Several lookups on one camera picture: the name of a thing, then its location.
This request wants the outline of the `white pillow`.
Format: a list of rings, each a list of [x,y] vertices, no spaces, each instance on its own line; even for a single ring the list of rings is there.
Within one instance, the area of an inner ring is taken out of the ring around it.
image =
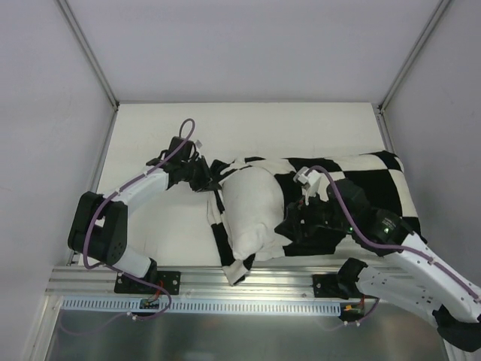
[[[257,261],[281,257],[289,241],[274,228],[284,218],[283,192],[262,168],[237,170],[222,185],[225,217],[235,259]]]

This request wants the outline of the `black white checkered pillowcase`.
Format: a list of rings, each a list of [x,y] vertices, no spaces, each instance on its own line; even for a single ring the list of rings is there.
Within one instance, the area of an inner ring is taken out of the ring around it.
[[[404,167],[388,151],[217,159],[210,172],[207,219],[231,285],[255,262],[333,254],[347,237],[384,256],[421,230]]]

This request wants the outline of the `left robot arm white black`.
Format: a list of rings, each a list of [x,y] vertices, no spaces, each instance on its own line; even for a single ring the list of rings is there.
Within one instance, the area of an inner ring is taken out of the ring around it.
[[[157,263],[129,246],[129,218],[152,197],[182,182],[194,192],[218,188],[198,145],[174,136],[168,149],[148,161],[140,174],[122,186],[105,194],[86,192],[80,197],[68,247],[99,265],[131,275],[131,285],[139,293],[153,291]]]

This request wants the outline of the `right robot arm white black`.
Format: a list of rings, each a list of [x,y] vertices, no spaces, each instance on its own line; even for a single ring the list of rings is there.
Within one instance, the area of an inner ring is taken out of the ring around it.
[[[356,257],[337,273],[314,278],[314,293],[341,299],[370,296],[421,317],[450,344],[466,352],[480,349],[480,288],[438,259],[421,236],[419,221],[402,217],[393,182],[349,176],[336,183],[366,244],[352,229],[331,186],[304,204],[301,187],[281,184],[284,219],[276,228],[291,244],[293,256],[333,254],[348,235],[385,264],[396,266],[398,279]]]

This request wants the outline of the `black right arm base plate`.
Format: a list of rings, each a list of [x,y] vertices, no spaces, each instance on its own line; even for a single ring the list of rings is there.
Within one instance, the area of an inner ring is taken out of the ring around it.
[[[315,298],[336,299],[376,299],[376,296],[362,293],[356,286],[358,276],[344,277],[337,274],[312,275],[313,294]]]

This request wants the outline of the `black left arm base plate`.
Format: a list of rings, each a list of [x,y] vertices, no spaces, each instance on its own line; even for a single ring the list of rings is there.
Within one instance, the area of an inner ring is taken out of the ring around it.
[[[181,285],[181,273],[176,271],[158,270],[153,278],[148,280],[148,283],[160,286],[171,295],[176,296],[179,294],[179,288]],[[116,294],[153,295],[158,289],[134,281],[125,275],[118,275],[116,277],[113,291]]]

